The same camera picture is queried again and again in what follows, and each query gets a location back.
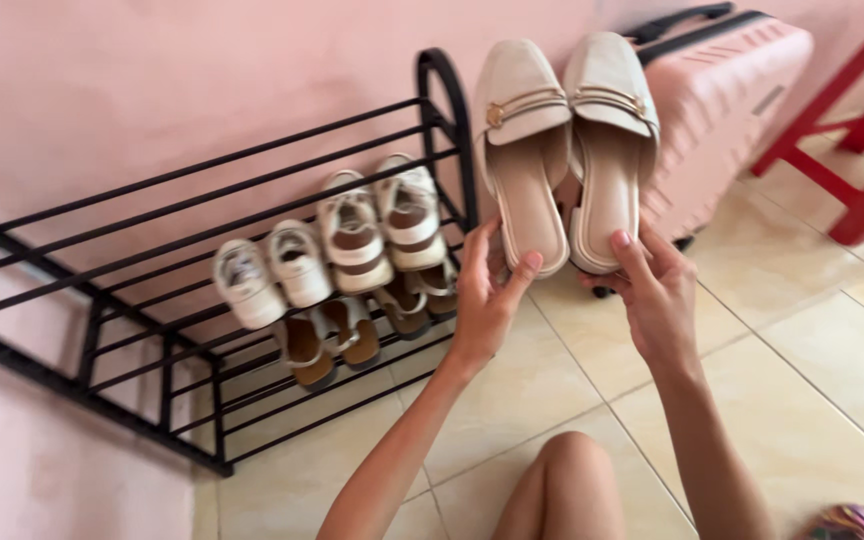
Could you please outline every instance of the pink wall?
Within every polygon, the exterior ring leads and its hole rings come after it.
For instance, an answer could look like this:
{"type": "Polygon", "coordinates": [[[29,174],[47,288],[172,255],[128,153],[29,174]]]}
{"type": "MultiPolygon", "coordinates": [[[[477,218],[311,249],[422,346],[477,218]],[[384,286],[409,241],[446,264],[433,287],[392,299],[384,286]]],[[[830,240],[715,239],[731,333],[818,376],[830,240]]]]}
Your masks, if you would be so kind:
{"type": "MultiPolygon", "coordinates": [[[[552,8],[522,0],[439,0],[424,4],[426,10],[401,0],[0,0],[0,220],[411,97],[413,57],[428,46],[444,48],[470,87],[498,40],[531,38],[561,70],[585,32],[621,31],[697,3],[561,0],[552,8]]],[[[810,67],[780,121],[807,102],[864,38],[864,0],[760,0],[745,7],[810,30],[816,40],[810,67]]],[[[864,86],[842,109],[863,103],[864,86]]],[[[415,121],[414,112],[403,111],[24,227],[20,234],[36,243],[60,239],[415,121]]],[[[384,153],[400,149],[417,151],[418,141],[375,149],[57,255],[80,269],[114,261],[311,193],[337,166],[368,171],[384,153]]],[[[260,223],[241,234],[270,226],[260,223]]],[[[198,254],[221,240],[179,255],[198,254]]],[[[163,263],[150,261],[104,283],[163,263]]],[[[3,275],[0,295],[23,280],[3,275]]],[[[206,275],[208,264],[198,265],[125,295],[146,298],[206,275]]],[[[75,319],[67,311],[76,308],[68,302],[51,295],[35,307],[42,311],[3,313],[0,333],[43,357],[61,358],[81,331],[69,329],[75,319]]],[[[168,319],[218,302],[208,287],[158,306],[155,314],[168,319]]],[[[218,323],[192,332],[206,338],[234,325],[229,317],[218,323]]],[[[119,363],[142,362],[141,350],[132,353],[119,363]]],[[[140,408],[140,395],[125,401],[140,408]]],[[[107,538],[186,537],[188,473],[149,458],[146,450],[0,370],[0,538],[82,538],[95,522],[109,525],[107,538]]],[[[98,531],[93,527],[91,537],[98,531]]]]}

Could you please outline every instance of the suitcase handle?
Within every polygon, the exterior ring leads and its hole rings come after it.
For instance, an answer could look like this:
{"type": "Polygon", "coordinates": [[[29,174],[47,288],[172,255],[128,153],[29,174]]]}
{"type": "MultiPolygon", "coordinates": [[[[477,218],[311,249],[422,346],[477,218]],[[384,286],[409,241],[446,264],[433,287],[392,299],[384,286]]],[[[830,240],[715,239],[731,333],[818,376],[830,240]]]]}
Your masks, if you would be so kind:
{"type": "Polygon", "coordinates": [[[644,45],[645,43],[658,40],[670,28],[686,19],[692,19],[697,16],[705,16],[707,19],[718,19],[730,14],[735,8],[736,4],[732,2],[690,7],[633,28],[625,33],[625,37],[633,38],[633,43],[636,45],[644,45]]]}

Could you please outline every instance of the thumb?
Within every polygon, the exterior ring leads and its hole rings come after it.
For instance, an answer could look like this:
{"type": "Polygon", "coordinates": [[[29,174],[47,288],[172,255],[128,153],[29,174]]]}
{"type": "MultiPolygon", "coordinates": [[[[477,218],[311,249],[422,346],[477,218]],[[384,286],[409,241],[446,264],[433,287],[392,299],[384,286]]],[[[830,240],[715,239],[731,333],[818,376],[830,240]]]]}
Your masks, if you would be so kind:
{"type": "Polygon", "coordinates": [[[656,278],[649,268],[649,261],[645,259],[645,248],[640,242],[632,240],[626,230],[617,230],[611,235],[612,251],[615,258],[629,275],[633,286],[654,283],[656,278]]]}
{"type": "Polygon", "coordinates": [[[525,294],[525,289],[529,289],[532,285],[542,266],[543,256],[540,252],[526,252],[505,283],[505,289],[501,294],[502,301],[508,302],[513,308],[518,306],[519,300],[522,300],[522,295],[525,294]]]}

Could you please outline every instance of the fingernail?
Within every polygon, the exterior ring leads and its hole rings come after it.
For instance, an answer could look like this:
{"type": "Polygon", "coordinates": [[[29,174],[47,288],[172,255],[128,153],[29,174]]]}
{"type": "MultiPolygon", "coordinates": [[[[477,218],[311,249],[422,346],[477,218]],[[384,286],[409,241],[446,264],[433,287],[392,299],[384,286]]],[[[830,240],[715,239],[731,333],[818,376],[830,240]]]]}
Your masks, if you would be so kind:
{"type": "Polygon", "coordinates": [[[618,244],[618,247],[624,248],[628,246],[632,242],[632,237],[629,235],[627,230],[620,230],[618,233],[618,237],[615,239],[615,243],[618,244]]]}
{"type": "Polygon", "coordinates": [[[539,267],[543,264],[543,256],[538,251],[529,251],[522,257],[524,263],[529,270],[539,271],[539,267]]]}

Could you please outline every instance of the knee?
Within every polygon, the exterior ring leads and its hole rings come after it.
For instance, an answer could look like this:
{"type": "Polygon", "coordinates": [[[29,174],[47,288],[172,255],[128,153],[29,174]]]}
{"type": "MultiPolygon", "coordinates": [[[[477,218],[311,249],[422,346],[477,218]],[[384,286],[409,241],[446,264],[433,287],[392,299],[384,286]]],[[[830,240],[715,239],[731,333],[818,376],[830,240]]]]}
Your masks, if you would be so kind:
{"type": "Polygon", "coordinates": [[[605,448],[582,431],[559,433],[545,442],[542,452],[554,460],[609,460],[605,448]]]}

